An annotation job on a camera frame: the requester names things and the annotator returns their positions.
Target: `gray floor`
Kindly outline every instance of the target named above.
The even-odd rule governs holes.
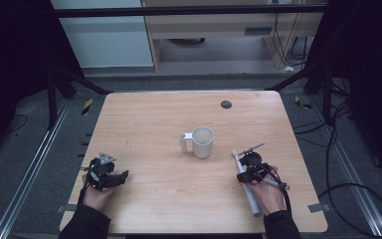
[[[157,73],[127,74],[112,78],[90,78],[91,81],[108,90],[128,91],[179,91],[179,90],[259,90],[270,87],[291,73],[276,69],[261,39],[206,39],[200,45],[165,41],[161,55],[160,70]],[[299,81],[282,91],[281,95],[295,132],[319,125],[321,117],[316,109],[308,110],[297,104],[295,95],[305,103],[316,105],[321,94],[306,97],[301,92],[303,81]],[[11,228],[14,238],[55,238],[59,232],[62,213],[57,212],[70,196],[83,155],[87,150],[98,118],[104,96],[97,95],[75,84],[77,95],[74,100],[62,100],[59,106],[68,103],[65,119],[52,143],[45,161],[35,176],[31,190],[22,203],[18,217]],[[93,98],[87,116],[81,116],[84,103]],[[333,98],[338,106],[343,99]],[[14,193],[20,186],[32,159],[46,134],[48,123],[46,92],[30,96],[18,104],[17,114],[9,129],[24,126],[7,133],[0,142],[0,219],[11,203]],[[314,122],[306,127],[297,127]],[[356,122],[350,114],[336,122],[339,142],[359,174],[364,185],[373,188],[382,196],[382,168],[374,166],[373,155],[365,143]],[[327,128],[322,127],[311,133],[297,136],[299,147],[317,194],[326,189],[325,156],[328,142]],[[347,181],[344,166],[339,154],[330,154],[330,184]],[[339,211],[348,220],[363,230],[370,231],[359,200],[351,188],[338,189],[332,193]],[[382,205],[375,200],[379,213]],[[328,230],[321,235],[304,235],[304,238],[366,238],[347,226],[332,210],[325,212]]]

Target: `wall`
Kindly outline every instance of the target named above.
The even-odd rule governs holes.
[[[139,0],[51,0],[55,9],[141,7]],[[153,67],[143,17],[66,18],[61,23],[83,69]]]

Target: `mug handle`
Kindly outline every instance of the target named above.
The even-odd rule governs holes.
[[[184,132],[179,134],[179,141],[181,141],[182,152],[187,152],[187,139],[192,139],[192,132]]]

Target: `sleeve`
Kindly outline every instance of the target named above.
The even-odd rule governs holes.
[[[77,205],[73,219],[59,235],[59,239],[106,239],[110,219],[103,213],[82,204]]]
[[[301,238],[290,213],[285,210],[265,216],[265,227],[269,239]]]

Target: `floor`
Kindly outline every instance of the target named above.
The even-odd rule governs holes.
[[[300,63],[296,58],[300,57],[302,43],[297,41],[294,51],[287,55],[296,64]],[[190,40],[165,41],[160,60],[160,69],[156,73],[90,78],[90,81],[117,92],[262,90],[292,74],[285,68],[274,67],[263,40],[258,38],[206,39],[201,44]],[[293,66],[293,70],[298,71],[300,67]],[[326,146],[332,129],[320,126],[319,130],[303,133],[322,121],[319,110],[321,92],[306,96],[301,90],[303,82],[298,81],[284,89],[281,96],[294,131],[299,132],[296,137],[316,192],[320,194],[326,189],[324,171],[328,165],[331,185],[361,182],[382,197],[382,168],[374,165],[372,152],[350,113],[336,121],[338,140],[332,145],[329,161],[326,160]],[[8,238],[57,237],[62,217],[58,208],[68,201],[104,101],[104,96],[74,85],[77,90],[74,100],[58,97],[59,108],[66,108],[66,111],[62,115],[64,121],[50,139],[49,148],[41,148],[48,136],[46,92],[39,92],[18,104],[17,115],[0,142],[0,222],[6,212],[15,214],[13,219],[5,221],[10,232]],[[90,98],[94,102],[84,117],[81,111]],[[344,99],[333,97],[332,102],[339,106]],[[38,157],[38,149],[42,149],[44,157],[33,170],[32,162]],[[26,192],[21,193],[19,188],[25,188]],[[382,203],[375,198],[372,204],[363,201],[371,199],[364,197],[364,193],[356,188],[346,188],[333,191],[332,196],[345,218],[363,231],[372,233],[371,228],[382,223]],[[328,204],[329,200],[324,196],[320,202]],[[324,213],[329,229],[320,235],[303,235],[304,238],[368,238],[347,226],[335,210]],[[371,218],[369,213],[378,217]]]

